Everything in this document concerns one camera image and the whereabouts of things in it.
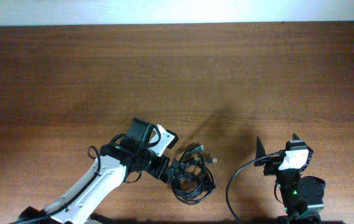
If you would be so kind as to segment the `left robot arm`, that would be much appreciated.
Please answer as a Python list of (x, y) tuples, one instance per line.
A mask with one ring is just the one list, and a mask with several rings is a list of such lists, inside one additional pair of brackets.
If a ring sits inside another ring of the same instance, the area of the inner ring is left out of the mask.
[(88, 171), (61, 197), (41, 210), (26, 208), (17, 223), (86, 223), (96, 207), (130, 174), (147, 172), (169, 183), (170, 159), (164, 155), (179, 140), (174, 132), (161, 125), (133, 119), (128, 132), (117, 134), (95, 152)]

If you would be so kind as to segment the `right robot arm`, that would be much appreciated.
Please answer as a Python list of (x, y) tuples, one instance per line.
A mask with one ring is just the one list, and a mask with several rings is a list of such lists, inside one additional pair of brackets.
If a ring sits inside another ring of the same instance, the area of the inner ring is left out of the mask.
[(274, 190), (279, 190), (286, 215), (278, 223), (321, 223), (326, 182), (314, 176), (302, 176), (314, 151), (293, 134), (283, 150), (266, 154), (260, 138), (256, 139), (256, 167), (264, 167), (265, 176), (275, 176)]

